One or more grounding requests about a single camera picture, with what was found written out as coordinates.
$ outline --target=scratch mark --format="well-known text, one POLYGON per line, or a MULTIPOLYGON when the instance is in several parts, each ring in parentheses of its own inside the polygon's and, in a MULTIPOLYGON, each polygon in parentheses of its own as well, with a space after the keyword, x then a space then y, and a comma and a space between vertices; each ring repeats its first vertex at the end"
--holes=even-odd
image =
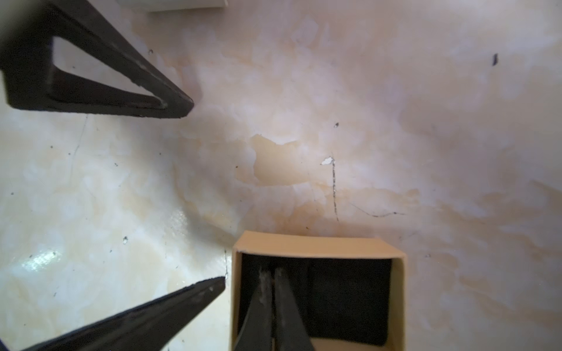
POLYGON ((400 213, 400 212, 388 212, 388 213, 385 213, 385 214, 383 214, 383 215, 378 215, 378 216, 377 216, 377 215, 372 215, 372 214, 370 214, 369 212, 365 212, 363 209, 361 209, 361 208, 355 206, 355 205, 352 204, 351 202, 350 202, 350 204, 351 204, 353 207, 357 208, 359 211, 363 212, 364 214, 369 215, 369 216, 371 216, 371 217, 375 217, 375 218, 384 218, 384 217, 393 216, 393 215, 400 215, 400 216, 404 216, 404 215, 405 215, 405 213, 400 213))
POLYGON ((76 153, 78 152, 78 149, 80 148, 80 143, 82 142, 82 136, 84 135, 84 129, 86 129, 86 123, 88 122, 88 116, 89 115, 86 115, 86 118, 84 119, 84 125, 82 126, 82 132, 80 133, 80 138, 78 139, 78 145, 76 145, 76 148, 74 149, 74 154, 72 155, 72 161, 70 163, 69 183, 70 183, 70 180, 72 179, 72 172, 74 171, 74 159, 76 158, 76 153))
POLYGON ((405 237, 405 238, 402 238, 402 236, 399 236, 399 237, 398 237, 398 240, 399 240, 399 241, 403 241, 403 240, 406 240, 406 239, 410 239, 412 236, 414 236, 414 235, 416 235, 416 234, 418 234, 418 233, 419 233, 419 232, 416 230, 416 231, 414 231, 413 233, 411 233, 410 235, 408 235, 408 236, 405 237))
POLYGON ((224 274, 224 280, 228 280, 228 260, 226 259, 226 250, 224 251, 224 270, 226 273, 224 274))
POLYGON ((91 195, 94 199, 96 199, 96 200, 98 199, 98 198, 94 195, 94 193, 92 193, 92 191, 90 190, 90 188, 89 188, 87 185, 85 185, 84 187, 86 188, 86 190, 90 193, 90 195, 91 195))
POLYGON ((336 206, 336 161, 332 156, 326 157, 320 164, 321 166, 332 164, 332 194, 334 197, 334 214, 336 214, 336 221, 339 222, 338 207, 336 206))

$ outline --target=beige stain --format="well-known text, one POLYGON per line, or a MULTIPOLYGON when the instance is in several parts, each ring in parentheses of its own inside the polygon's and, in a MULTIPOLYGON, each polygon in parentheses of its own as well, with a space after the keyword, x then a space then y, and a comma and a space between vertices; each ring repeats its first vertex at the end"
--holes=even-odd
POLYGON ((259 186, 293 185, 307 181, 296 167, 300 159, 298 142, 277 145, 261 135, 254 135, 250 144, 256 152, 253 174, 259 186))
POLYGON ((513 321, 532 321, 547 327, 560 327, 562 325, 562 313, 549 309, 539 308, 511 308, 484 294, 474 293, 475 299, 483 309, 484 313, 497 319, 508 318, 513 321))
POLYGON ((127 183, 124 183, 120 190, 122 195, 119 200, 126 204, 124 209, 132 211, 138 220, 146 220, 154 203, 149 198, 136 194, 134 188, 127 183))
POLYGON ((472 279, 470 277, 460 276, 459 283, 481 293, 489 293, 491 290, 490 284, 486 278, 472 279))

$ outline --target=marble-patterned surface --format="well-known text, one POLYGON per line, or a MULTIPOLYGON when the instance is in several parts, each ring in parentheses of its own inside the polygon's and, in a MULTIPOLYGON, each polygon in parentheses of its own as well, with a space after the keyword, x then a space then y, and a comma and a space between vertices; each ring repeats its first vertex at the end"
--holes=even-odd
MULTIPOLYGON (((411 350, 559 348, 560 1, 92 3, 196 107, 166 121, 2 102, 10 349, 227 273, 245 229, 405 251, 411 350)), ((126 86, 65 43, 56 56, 126 86)), ((226 350, 228 306, 167 347, 226 350)))

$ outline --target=box flap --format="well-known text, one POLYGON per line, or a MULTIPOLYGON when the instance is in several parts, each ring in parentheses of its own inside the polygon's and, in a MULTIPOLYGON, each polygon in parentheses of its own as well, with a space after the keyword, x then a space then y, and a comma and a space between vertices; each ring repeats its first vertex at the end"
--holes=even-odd
POLYGON ((378 238, 326 238, 245 231, 234 250, 283 257, 404 258, 405 254, 378 238))

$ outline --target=open cardboard box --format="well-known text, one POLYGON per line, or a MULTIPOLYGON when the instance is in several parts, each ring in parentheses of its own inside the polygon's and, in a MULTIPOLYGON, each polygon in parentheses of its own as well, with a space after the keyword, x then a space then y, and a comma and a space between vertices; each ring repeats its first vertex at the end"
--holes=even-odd
POLYGON ((258 271, 284 266, 316 351, 404 351, 406 255, 377 238, 246 231, 232 252, 230 348, 258 271))

